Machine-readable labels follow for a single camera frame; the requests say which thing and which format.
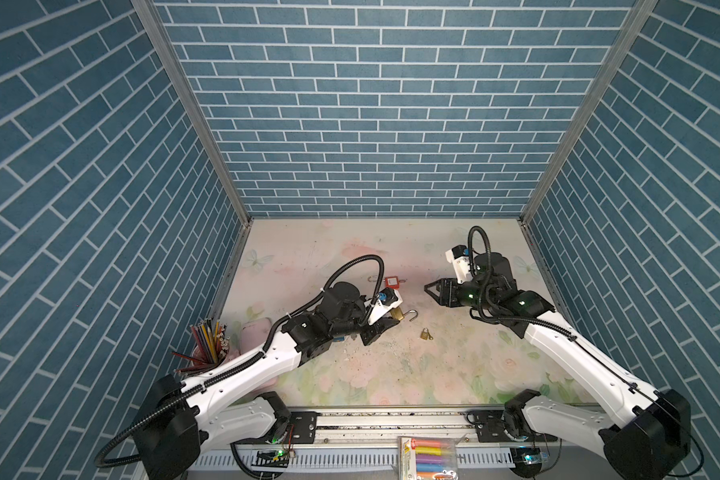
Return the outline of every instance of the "blue brick wall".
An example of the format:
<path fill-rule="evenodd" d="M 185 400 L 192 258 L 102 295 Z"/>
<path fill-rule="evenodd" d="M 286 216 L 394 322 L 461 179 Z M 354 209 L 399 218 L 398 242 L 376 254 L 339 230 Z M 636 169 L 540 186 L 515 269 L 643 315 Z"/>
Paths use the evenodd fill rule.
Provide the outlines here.
<path fill-rule="evenodd" d="M 633 0 L 157 3 L 253 215 L 518 216 Z"/>
<path fill-rule="evenodd" d="M 658 3 L 530 226 L 577 327 L 691 400 L 720 478 L 720 1 Z"/>
<path fill-rule="evenodd" d="M 0 480 L 94 476 L 238 228 L 128 0 L 0 0 Z"/>

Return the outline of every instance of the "highlighter package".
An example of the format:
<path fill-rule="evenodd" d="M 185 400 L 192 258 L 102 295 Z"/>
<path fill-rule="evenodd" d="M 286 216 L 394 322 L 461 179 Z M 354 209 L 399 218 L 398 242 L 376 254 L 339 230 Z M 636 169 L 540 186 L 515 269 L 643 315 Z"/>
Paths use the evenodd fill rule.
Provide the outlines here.
<path fill-rule="evenodd" d="M 458 480 L 456 442 L 400 437 L 400 480 Z"/>

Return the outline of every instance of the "brick wallpaper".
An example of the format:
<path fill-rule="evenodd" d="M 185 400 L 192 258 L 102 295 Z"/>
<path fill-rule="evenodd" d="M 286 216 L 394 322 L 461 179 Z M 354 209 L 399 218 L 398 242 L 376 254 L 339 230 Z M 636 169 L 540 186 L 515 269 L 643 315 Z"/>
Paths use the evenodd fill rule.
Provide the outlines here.
<path fill-rule="evenodd" d="M 633 0 L 158 0 L 255 216 L 518 216 Z"/>
<path fill-rule="evenodd" d="M 0 480 L 94 476 L 238 229 L 128 0 L 0 0 Z"/>
<path fill-rule="evenodd" d="M 720 0 L 658 3 L 531 229 L 578 328 L 691 400 L 720 478 Z"/>

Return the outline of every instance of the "floral tabletop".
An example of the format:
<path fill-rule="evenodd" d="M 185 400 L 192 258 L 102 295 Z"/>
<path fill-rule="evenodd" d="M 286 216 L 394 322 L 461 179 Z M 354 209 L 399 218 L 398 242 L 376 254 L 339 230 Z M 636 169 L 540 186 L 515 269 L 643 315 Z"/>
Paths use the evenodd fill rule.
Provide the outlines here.
<path fill-rule="evenodd" d="M 549 300 L 515 220 L 256 220 L 222 312 L 231 344 L 245 323 L 281 317 L 313 298 L 348 260 L 377 254 L 384 275 L 402 282 L 403 311 L 417 310 L 418 318 L 403 320 L 368 347 L 359 338 L 334 342 L 281 375 L 270 389 L 287 405 L 503 403 L 526 388 L 560 402 L 592 402 L 554 360 L 509 329 L 472 320 L 466 307 L 439 306 L 423 291 L 426 283 L 454 276 L 444 252 L 466 244 L 474 224 L 488 233 L 492 250 L 509 259 L 518 287 Z M 479 236 L 475 241 L 481 245 Z M 370 295 L 377 268 L 358 264 L 339 279 Z M 420 338 L 423 328 L 432 340 Z"/>

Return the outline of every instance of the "floral tablecloth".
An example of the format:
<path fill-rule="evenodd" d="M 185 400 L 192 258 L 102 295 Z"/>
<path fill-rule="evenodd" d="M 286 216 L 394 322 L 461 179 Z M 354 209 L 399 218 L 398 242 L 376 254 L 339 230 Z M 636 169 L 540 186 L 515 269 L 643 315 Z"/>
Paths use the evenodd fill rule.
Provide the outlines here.
<path fill-rule="evenodd" d="M 277 319 L 313 298 L 340 265 L 377 254 L 401 281 L 403 311 L 417 310 L 368 347 L 335 342 L 321 356 L 281 375 L 272 388 L 292 406 L 462 405 L 500 403 L 522 389 L 560 402 L 592 402 L 551 358 L 509 329 L 472 320 L 467 308 L 437 305 L 423 285 L 454 276 L 446 250 L 467 243 L 478 224 L 506 256 L 518 287 L 550 298 L 514 220 L 256 220 L 222 312 L 233 345 L 246 322 Z M 475 236 L 475 249 L 481 250 Z M 340 277 L 369 295 L 376 263 Z M 427 328 L 434 338 L 422 340 Z"/>

